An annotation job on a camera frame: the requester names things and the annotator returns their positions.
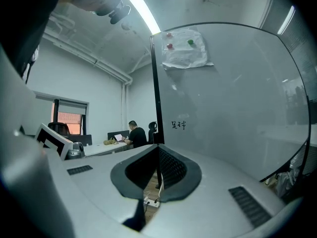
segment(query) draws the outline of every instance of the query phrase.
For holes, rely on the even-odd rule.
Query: ceiling light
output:
[[[277,34],[283,34],[283,33],[284,33],[284,31],[285,31],[285,29],[287,28],[289,22],[291,22],[291,20],[292,20],[294,14],[295,14],[295,7],[292,6],[292,7],[290,8],[290,10],[289,10],[289,12],[288,12],[288,14],[287,14],[287,16],[286,16],[286,18],[285,18],[283,24],[282,24],[282,26],[281,26],[280,29],[278,30]]]
[[[147,24],[148,28],[150,29],[152,34],[157,34],[160,32],[159,26],[155,21],[150,9],[148,8],[147,4],[144,0],[130,0],[136,10],[139,12],[145,23]]]

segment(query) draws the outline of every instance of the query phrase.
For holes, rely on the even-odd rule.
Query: black office chair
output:
[[[157,131],[157,122],[156,121],[153,121],[149,124],[149,141],[148,141],[148,144],[149,145],[152,145],[154,144],[154,133]]]
[[[67,124],[62,122],[50,122],[48,127],[52,129],[53,131],[57,132],[59,135],[62,135],[65,138],[70,137],[70,132]]]

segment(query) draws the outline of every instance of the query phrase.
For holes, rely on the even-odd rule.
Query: whiteboard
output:
[[[262,180],[309,136],[306,92],[296,64],[268,32],[225,23],[204,23],[197,30],[214,66],[166,71],[161,57],[166,33],[151,36],[164,143],[219,158]],[[294,78],[301,85],[290,91]]]

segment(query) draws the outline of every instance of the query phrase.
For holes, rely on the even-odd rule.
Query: power strip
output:
[[[150,205],[152,207],[159,208],[159,202],[149,199],[149,197],[144,198],[144,204]]]

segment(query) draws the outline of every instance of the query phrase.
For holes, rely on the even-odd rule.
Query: wooden floor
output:
[[[144,198],[146,196],[149,197],[151,200],[158,200],[159,201],[159,189],[155,188],[158,183],[158,177],[156,172],[153,174],[151,180],[149,181],[147,187],[144,190]],[[158,208],[152,206],[144,206],[145,211],[145,221],[148,223],[154,216],[154,214],[158,211]]]

